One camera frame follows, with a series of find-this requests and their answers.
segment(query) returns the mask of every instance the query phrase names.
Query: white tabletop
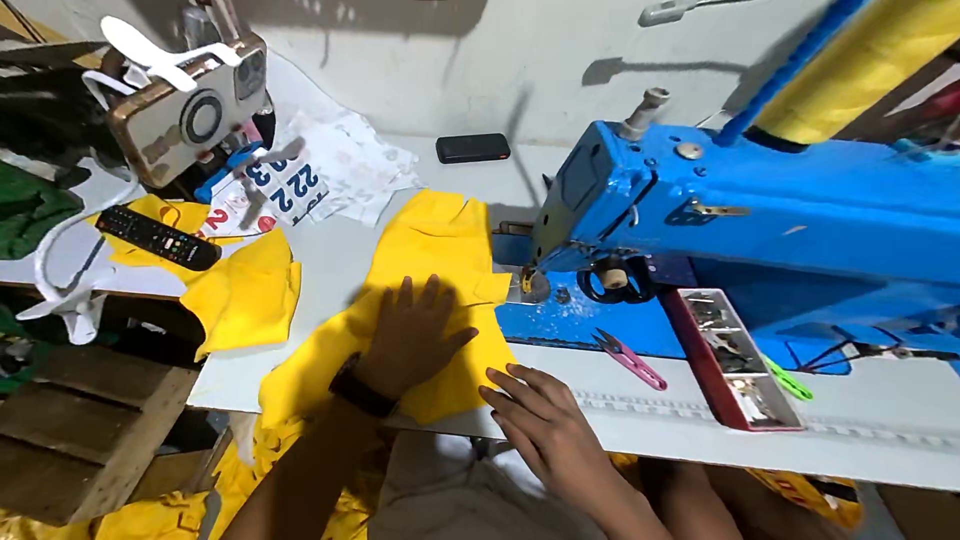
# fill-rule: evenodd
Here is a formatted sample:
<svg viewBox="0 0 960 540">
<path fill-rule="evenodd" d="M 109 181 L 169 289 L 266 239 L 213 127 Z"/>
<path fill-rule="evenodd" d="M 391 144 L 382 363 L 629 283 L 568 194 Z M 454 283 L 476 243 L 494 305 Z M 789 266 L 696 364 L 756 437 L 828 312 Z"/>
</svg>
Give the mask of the white tabletop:
<svg viewBox="0 0 960 540">
<path fill-rule="evenodd" d="M 270 80 L 275 100 L 298 100 L 306 108 L 328 100 L 296 68 L 271 62 L 271 73 L 291 82 L 285 86 Z M 540 173 L 555 173 L 568 151 L 520 145 L 505 161 L 441 165 L 433 138 L 384 138 L 420 155 L 418 172 L 432 188 L 488 203 L 492 225 L 501 220 L 532 221 L 545 196 Z M 92 204 L 119 188 L 116 179 L 98 174 L 75 192 Z M 286 230 L 303 272 L 289 340 L 214 353 L 188 404 L 257 411 L 260 380 L 323 321 L 347 307 L 367 274 L 384 223 L 412 195 L 399 192 L 375 229 L 333 216 Z M 99 234 L 86 223 L 68 231 L 51 252 L 52 281 L 68 284 L 99 242 Z M 228 246 L 225 255 L 238 247 Z M 102 246 L 91 266 L 109 264 L 108 254 L 109 247 Z M 0 261 L 0 282 L 33 282 L 31 258 Z M 182 283 L 165 270 L 125 266 L 118 268 L 108 288 L 171 297 L 184 291 Z M 960 414 L 956 414 L 960 377 L 944 362 L 872 358 L 858 360 L 846 377 L 798 374 L 816 395 L 813 402 L 794 403 L 808 430 L 748 433 L 726 429 L 713 420 L 683 360 L 647 358 L 669 382 L 665 392 L 657 392 L 637 378 L 624 376 L 623 368 L 602 353 L 527 345 L 511 345 L 511 350 L 517 361 L 570 384 L 610 451 L 960 490 Z M 412 427 L 404 419 L 394 423 Z M 501 436 L 485 409 L 426 428 Z"/>
</svg>

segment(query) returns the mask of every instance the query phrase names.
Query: blue sewing machine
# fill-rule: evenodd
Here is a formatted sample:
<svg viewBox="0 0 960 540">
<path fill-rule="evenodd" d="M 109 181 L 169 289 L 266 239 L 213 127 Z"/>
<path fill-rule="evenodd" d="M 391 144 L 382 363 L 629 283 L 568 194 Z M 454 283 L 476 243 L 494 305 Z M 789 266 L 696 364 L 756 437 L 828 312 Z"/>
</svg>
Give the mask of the blue sewing machine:
<svg viewBox="0 0 960 540">
<path fill-rule="evenodd" d="M 741 136 L 861 3 L 834 4 L 721 132 L 652 123 L 659 88 L 623 123 L 592 123 L 532 231 L 494 235 L 494 260 L 522 268 L 529 293 L 497 310 L 507 339 L 595 349 L 600 327 L 639 354 L 684 357 L 658 293 L 700 286 L 723 289 L 788 369 L 848 373 L 849 344 L 960 353 L 956 158 Z"/>
</svg>

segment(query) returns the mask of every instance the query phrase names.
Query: watch strap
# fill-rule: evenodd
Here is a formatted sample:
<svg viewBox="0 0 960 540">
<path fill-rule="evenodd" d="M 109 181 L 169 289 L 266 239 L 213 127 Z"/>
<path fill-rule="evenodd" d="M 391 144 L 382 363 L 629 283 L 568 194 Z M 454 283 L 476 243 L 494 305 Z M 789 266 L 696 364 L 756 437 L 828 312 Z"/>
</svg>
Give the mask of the watch strap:
<svg viewBox="0 0 960 540">
<path fill-rule="evenodd" d="M 396 408 L 396 401 L 378 394 L 353 375 L 360 353 L 353 353 L 330 382 L 330 393 L 376 418 L 386 418 Z"/>
</svg>

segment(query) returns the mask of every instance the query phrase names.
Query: number 2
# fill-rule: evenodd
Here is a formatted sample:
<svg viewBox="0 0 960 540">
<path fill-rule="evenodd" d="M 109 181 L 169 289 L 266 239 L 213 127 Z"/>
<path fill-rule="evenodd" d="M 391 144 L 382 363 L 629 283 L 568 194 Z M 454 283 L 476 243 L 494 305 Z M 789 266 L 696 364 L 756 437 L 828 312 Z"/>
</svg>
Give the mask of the number 2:
<svg viewBox="0 0 960 540">
<path fill-rule="evenodd" d="M 206 224 L 210 226 L 210 229 L 214 231 L 217 230 L 218 223 L 224 223 L 227 221 L 227 213 L 223 209 L 213 210 L 213 215 L 206 218 Z"/>
<path fill-rule="evenodd" d="M 294 187 L 294 195 L 297 195 L 298 197 L 306 195 L 307 187 L 300 184 L 300 173 L 288 178 L 287 185 L 292 185 Z"/>
<path fill-rule="evenodd" d="M 274 194 L 270 196 L 270 200 L 277 203 L 280 206 L 280 209 L 288 212 L 294 207 L 293 199 L 287 199 L 287 194 L 283 192 L 283 189 L 278 189 L 274 191 Z"/>
<path fill-rule="evenodd" d="M 317 175 L 311 174 L 310 163 L 304 163 L 303 167 L 297 171 L 297 174 L 303 175 L 303 181 L 306 182 L 308 187 L 313 187 L 314 185 L 317 185 L 317 182 L 320 181 L 320 179 L 317 178 Z"/>
</svg>

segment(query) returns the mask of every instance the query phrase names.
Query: thread snips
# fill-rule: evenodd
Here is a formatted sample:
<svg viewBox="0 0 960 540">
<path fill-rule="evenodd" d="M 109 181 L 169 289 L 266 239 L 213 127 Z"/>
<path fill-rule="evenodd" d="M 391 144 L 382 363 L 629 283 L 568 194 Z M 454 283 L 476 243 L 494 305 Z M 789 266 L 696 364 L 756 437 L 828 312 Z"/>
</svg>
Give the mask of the thread snips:
<svg viewBox="0 0 960 540">
<path fill-rule="evenodd" d="M 605 331 L 600 329 L 597 329 L 597 331 L 600 332 L 600 335 L 603 337 L 594 335 L 593 339 L 596 340 L 605 353 L 617 362 L 620 362 L 623 367 L 629 369 L 631 373 L 649 384 L 653 389 L 661 392 L 666 390 L 666 380 L 654 371 L 652 367 L 647 365 L 646 362 L 640 359 L 636 353 L 631 351 L 629 347 L 624 345 L 622 341 Z"/>
</svg>

